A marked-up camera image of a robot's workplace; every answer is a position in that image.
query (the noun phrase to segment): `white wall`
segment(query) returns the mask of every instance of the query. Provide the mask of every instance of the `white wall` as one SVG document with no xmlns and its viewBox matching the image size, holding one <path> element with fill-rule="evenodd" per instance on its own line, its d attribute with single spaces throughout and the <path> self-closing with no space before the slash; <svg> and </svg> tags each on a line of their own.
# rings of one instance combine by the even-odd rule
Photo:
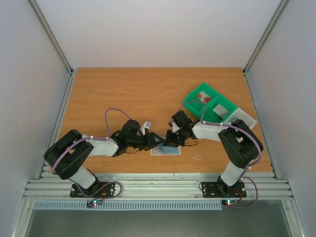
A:
<svg viewBox="0 0 316 237">
<path fill-rule="evenodd" d="M 316 1 L 291 0 L 249 72 L 262 129 L 316 235 Z"/>
<path fill-rule="evenodd" d="M 0 2 L 0 236 L 36 178 L 68 74 L 26 0 Z"/>
<path fill-rule="evenodd" d="M 38 0 L 73 68 L 244 67 L 279 0 Z"/>
</svg>

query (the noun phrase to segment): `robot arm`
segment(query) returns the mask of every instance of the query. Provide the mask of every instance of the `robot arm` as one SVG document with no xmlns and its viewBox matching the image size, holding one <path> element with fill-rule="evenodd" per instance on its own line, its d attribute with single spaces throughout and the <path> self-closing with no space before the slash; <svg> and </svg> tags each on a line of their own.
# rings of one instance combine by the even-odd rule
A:
<svg viewBox="0 0 316 237">
<path fill-rule="evenodd" d="M 148 132 L 150 125 L 147 121 L 140 126 L 137 121 L 130 119 L 110 138 L 88 137 L 71 130 L 46 151 L 44 159 L 61 179 L 69 179 L 79 184 L 88 195 L 93 194 L 100 187 L 100 182 L 83 167 L 87 157 L 116 157 L 125 153 L 127 147 L 146 151 L 158 146 L 163 139 Z"/>
<path fill-rule="evenodd" d="M 184 146 L 185 140 L 189 138 L 220 140 L 222 142 L 230 161 L 225 171 L 219 176 L 217 187 L 219 193 L 226 196 L 234 189 L 246 167 L 259 155 L 254 142 L 244 133 L 231 127 L 220 127 L 216 123 L 198 120 L 192 122 L 183 111 L 177 112 L 172 118 L 173 122 L 170 124 L 172 130 L 167 131 L 164 146 Z M 262 143 L 242 120 L 235 120 L 232 126 L 249 134 L 263 151 Z"/>
</svg>

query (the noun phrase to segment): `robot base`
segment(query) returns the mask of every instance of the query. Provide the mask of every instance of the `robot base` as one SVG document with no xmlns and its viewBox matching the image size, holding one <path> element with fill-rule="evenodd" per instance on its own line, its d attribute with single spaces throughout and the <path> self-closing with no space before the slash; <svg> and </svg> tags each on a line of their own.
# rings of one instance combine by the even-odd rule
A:
<svg viewBox="0 0 316 237">
<path fill-rule="evenodd" d="M 199 188 L 202 190 L 203 198 L 239 198 L 235 189 L 241 193 L 241 197 L 247 197 L 245 185 L 243 182 L 236 183 L 236 186 L 226 195 L 222 196 L 220 191 L 217 188 L 217 182 L 201 182 Z"/>
<path fill-rule="evenodd" d="M 96 190 L 98 190 L 99 188 L 101 188 L 103 185 L 105 185 L 107 183 L 108 182 L 99 182 L 98 183 L 98 188 Z M 86 189 L 83 189 L 83 188 L 81 188 L 81 189 L 86 195 L 90 195 L 90 193 Z M 106 195 L 105 195 L 106 198 L 113 197 L 114 196 L 114 191 L 115 191 L 115 184 L 109 184 L 109 185 L 105 186 L 103 188 L 103 190 L 106 192 Z M 81 192 L 79 191 L 78 187 L 75 184 L 73 184 L 71 186 L 70 197 L 71 198 L 87 198 L 87 197 L 85 197 L 85 196 L 83 196 L 81 194 Z M 102 190 L 100 190 L 92 198 L 103 198 L 103 197 L 104 197 L 104 192 Z"/>
</svg>

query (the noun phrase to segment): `green plastic tray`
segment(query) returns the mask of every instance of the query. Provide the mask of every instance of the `green plastic tray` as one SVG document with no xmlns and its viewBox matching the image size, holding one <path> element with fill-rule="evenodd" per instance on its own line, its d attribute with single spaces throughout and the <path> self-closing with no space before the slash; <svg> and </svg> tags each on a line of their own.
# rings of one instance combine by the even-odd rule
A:
<svg viewBox="0 0 316 237">
<path fill-rule="evenodd" d="M 211 100 L 205 105 L 205 115 L 204 115 L 203 120 L 207 122 L 224 122 L 238 108 L 238 106 L 233 104 L 225 96 L 218 93 L 216 90 L 214 90 L 212 87 L 210 87 L 206 83 L 202 83 L 194 91 L 188 94 L 183 104 L 192 100 L 198 100 L 197 95 L 201 91 L 204 91 L 207 95 L 211 97 Z M 226 110 L 229 111 L 229 113 L 225 116 L 225 118 L 221 118 L 219 115 L 217 115 L 213 111 L 213 109 L 217 105 L 222 105 Z M 189 111 L 191 111 L 197 118 L 199 119 L 201 118 L 202 113 L 203 113 L 203 105 L 201 103 L 193 102 L 193 103 L 187 104 L 185 107 Z"/>
</svg>

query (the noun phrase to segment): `wooden table surface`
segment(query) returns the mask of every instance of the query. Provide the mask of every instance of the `wooden table surface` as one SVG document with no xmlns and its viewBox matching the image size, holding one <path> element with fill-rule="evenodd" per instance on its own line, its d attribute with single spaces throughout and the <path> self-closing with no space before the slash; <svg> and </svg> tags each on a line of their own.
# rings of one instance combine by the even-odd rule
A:
<svg viewBox="0 0 316 237">
<path fill-rule="evenodd" d="M 104 112 L 109 107 L 124 110 L 140 124 L 150 121 L 150 131 L 164 136 L 170 128 L 171 116 L 186 95 L 202 82 L 256 118 L 241 68 L 79 68 L 60 137 L 71 129 L 89 136 L 106 137 Z M 127 118 L 120 112 L 109 111 L 108 120 L 114 132 L 121 129 Z M 253 131 L 263 141 L 259 124 Z M 229 161 L 220 142 L 200 140 L 197 146 L 181 149 L 180 156 L 150 156 L 149 151 L 142 151 L 115 158 L 88 157 L 84 166 L 95 173 L 195 173 L 222 172 Z M 261 162 L 251 171 L 271 170 L 264 151 Z"/>
</svg>

